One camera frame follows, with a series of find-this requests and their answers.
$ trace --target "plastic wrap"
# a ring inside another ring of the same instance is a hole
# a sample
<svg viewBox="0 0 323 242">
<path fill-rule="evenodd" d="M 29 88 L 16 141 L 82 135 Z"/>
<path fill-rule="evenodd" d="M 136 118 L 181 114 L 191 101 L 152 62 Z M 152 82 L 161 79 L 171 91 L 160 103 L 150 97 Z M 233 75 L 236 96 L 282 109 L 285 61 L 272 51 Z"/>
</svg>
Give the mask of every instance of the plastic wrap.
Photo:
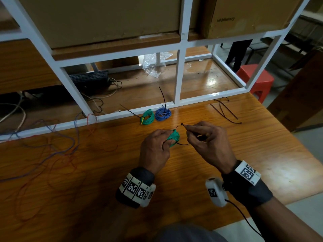
<svg viewBox="0 0 323 242">
<path fill-rule="evenodd" d="M 165 60 L 172 56 L 173 54 L 170 52 L 161 52 L 160 53 L 160 60 Z M 159 65 L 156 65 L 156 54 L 146 54 L 143 57 L 143 62 L 142 62 L 142 69 L 148 74 L 151 75 L 155 78 L 158 78 L 160 74 L 162 73 L 162 68 L 166 66 L 165 63 L 160 63 Z"/>
</svg>

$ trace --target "black wristband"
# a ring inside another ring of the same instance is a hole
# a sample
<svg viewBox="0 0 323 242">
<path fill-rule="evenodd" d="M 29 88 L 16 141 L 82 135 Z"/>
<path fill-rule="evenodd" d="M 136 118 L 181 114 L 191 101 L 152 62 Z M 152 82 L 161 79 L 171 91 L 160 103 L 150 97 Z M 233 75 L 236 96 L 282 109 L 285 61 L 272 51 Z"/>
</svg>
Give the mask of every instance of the black wristband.
<svg viewBox="0 0 323 242">
<path fill-rule="evenodd" d="M 130 174 L 147 186 L 151 186 L 155 180 L 155 175 L 144 167 L 136 167 L 130 171 Z M 140 206 L 139 203 L 124 195 L 119 188 L 116 191 L 116 200 L 133 208 L 138 208 Z"/>
<path fill-rule="evenodd" d="M 259 206 L 272 199 L 272 192 L 261 179 L 254 186 L 235 171 L 240 163 L 241 161 L 238 161 L 232 172 L 222 175 L 224 190 L 229 191 L 237 201 L 247 208 Z"/>
</svg>

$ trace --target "person's left hand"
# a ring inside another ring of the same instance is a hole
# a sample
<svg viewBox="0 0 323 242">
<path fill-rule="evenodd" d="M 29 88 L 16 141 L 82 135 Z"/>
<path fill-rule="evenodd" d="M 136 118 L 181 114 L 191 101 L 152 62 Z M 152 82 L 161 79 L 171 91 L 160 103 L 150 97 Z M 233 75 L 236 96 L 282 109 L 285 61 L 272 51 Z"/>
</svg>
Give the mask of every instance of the person's left hand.
<svg viewBox="0 0 323 242">
<path fill-rule="evenodd" d="M 170 157 L 169 147 L 175 140 L 167 140 L 172 130 L 155 130 L 141 144 L 139 166 L 157 174 Z"/>
</svg>

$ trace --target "red plastic stool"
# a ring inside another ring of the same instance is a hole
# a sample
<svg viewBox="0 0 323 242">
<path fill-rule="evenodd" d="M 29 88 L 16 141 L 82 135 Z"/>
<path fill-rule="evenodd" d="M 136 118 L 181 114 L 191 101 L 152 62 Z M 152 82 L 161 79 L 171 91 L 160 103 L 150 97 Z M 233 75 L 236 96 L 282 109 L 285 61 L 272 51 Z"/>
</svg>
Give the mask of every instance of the red plastic stool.
<svg viewBox="0 0 323 242">
<path fill-rule="evenodd" d="M 250 80 L 253 72 L 256 70 L 258 65 L 242 65 L 237 72 L 237 75 L 247 83 Z M 254 86 L 251 88 L 250 92 L 255 93 L 259 97 L 259 102 L 263 103 L 267 97 L 271 85 L 274 82 L 274 78 L 268 71 L 264 70 L 259 78 L 257 79 Z"/>
</svg>

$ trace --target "hand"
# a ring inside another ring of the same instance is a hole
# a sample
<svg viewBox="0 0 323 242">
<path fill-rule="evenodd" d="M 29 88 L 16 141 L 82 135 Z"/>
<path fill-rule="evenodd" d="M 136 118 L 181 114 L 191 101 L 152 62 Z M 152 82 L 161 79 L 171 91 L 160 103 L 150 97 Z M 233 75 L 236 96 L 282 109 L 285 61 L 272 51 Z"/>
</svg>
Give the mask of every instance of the hand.
<svg viewBox="0 0 323 242">
<path fill-rule="evenodd" d="M 157 174 L 170 157 L 169 147 L 175 140 L 167 140 L 172 130 L 155 130 L 141 144 L 139 166 Z"/>
<path fill-rule="evenodd" d="M 209 122 L 201 121 L 193 126 L 184 125 L 187 140 L 209 164 L 222 174 L 233 171 L 237 159 L 231 149 L 226 130 Z M 205 142 L 199 141 L 198 135 L 206 135 Z"/>
</svg>

